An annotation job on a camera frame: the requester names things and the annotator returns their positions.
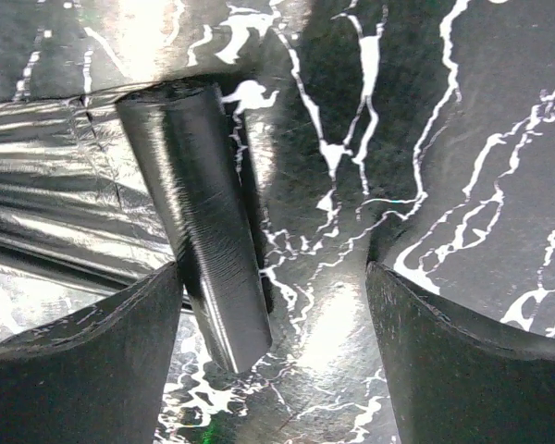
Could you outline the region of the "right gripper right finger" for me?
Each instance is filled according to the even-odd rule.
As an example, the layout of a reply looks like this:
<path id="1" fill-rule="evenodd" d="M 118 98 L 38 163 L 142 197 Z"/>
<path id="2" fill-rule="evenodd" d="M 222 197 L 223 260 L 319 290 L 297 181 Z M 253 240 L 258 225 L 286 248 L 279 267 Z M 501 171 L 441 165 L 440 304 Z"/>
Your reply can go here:
<path id="1" fill-rule="evenodd" d="M 366 292 L 404 443 L 555 443 L 555 339 L 370 262 Z"/>

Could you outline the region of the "black trash bag roll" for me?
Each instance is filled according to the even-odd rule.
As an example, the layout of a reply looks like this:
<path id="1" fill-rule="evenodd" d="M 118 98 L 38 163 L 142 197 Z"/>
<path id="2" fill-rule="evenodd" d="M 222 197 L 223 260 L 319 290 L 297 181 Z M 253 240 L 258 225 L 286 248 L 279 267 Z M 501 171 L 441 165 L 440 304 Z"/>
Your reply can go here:
<path id="1" fill-rule="evenodd" d="M 116 109 L 212 359 L 249 370 L 272 338 L 250 218 L 214 83 L 159 84 Z"/>

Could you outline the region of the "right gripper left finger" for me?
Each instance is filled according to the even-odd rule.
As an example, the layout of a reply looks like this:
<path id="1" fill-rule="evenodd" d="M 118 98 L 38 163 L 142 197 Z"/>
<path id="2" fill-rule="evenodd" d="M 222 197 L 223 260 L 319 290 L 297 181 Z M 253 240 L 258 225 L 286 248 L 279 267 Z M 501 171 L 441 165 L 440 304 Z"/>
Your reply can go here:
<path id="1" fill-rule="evenodd" d="M 180 314 L 163 266 L 0 342 L 0 443 L 151 443 Z"/>

